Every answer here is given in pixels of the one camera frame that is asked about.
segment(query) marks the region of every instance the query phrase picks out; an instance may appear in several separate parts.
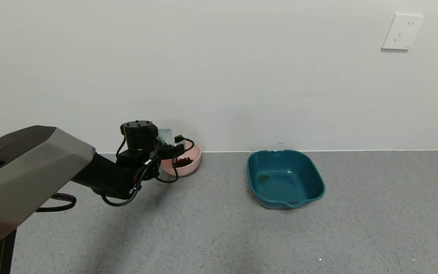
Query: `dark stain in basin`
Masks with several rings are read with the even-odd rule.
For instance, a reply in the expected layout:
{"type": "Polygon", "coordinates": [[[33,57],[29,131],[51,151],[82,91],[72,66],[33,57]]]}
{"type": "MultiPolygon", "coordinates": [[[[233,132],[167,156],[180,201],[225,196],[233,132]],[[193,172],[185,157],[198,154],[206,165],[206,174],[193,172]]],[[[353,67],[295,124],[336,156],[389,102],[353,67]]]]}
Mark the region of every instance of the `dark stain in basin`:
{"type": "Polygon", "coordinates": [[[261,174],[258,176],[257,180],[259,184],[262,184],[268,180],[268,175],[261,174]]]}

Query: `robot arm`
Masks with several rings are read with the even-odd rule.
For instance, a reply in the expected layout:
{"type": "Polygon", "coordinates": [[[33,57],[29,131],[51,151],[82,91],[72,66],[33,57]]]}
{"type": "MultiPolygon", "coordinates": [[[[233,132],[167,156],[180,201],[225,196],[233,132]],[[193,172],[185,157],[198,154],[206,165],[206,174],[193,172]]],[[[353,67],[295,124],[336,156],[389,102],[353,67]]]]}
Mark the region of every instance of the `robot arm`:
{"type": "Polygon", "coordinates": [[[120,149],[125,142],[128,149],[118,150],[116,163],[56,127],[33,126],[1,137],[0,240],[69,181],[90,187],[110,205],[121,206],[136,196],[142,180],[158,177],[161,159],[185,151],[185,138],[166,144],[150,121],[124,123],[121,133],[120,149]],[[107,197],[127,201],[117,204],[107,197]]]}

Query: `white wall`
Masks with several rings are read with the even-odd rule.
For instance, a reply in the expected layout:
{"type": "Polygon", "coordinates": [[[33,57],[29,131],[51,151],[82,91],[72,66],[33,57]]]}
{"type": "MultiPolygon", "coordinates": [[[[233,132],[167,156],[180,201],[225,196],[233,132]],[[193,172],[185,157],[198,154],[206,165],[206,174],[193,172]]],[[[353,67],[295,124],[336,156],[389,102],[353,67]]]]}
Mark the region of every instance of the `white wall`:
{"type": "Polygon", "coordinates": [[[114,152],[149,119],[205,151],[438,149],[438,0],[0,1],[0,136],[114,152]],[[424,14],[408,53],[380,47],[424,14]]]}

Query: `electrical outlet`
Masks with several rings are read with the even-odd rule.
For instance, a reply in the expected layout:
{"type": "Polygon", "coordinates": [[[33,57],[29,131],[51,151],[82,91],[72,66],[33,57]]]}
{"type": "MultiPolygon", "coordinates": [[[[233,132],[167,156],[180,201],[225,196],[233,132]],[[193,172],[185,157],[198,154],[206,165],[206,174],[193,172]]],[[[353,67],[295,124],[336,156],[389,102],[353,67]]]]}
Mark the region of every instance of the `electrical outlet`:
{"type": "Polygon", "coordinates": [[[395,14],[381,48],[409,50],[423,21],[424,16],[395,14]]]}

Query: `gray speckled floor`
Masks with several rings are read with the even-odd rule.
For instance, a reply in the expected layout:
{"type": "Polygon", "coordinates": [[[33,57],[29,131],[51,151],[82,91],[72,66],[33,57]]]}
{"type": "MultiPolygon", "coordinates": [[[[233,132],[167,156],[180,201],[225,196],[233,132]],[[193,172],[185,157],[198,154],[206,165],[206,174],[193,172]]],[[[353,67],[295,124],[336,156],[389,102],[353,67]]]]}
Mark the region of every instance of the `gray speckled floor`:
{"type": "Polygon", "coordinates": [[[122,208],[69,183],[77,205],[20,226],[12,273],[438,273],[438,151],[308,153],[327,190],[296,210],[257,203],[248,155],[204,154],[122,208]]]}

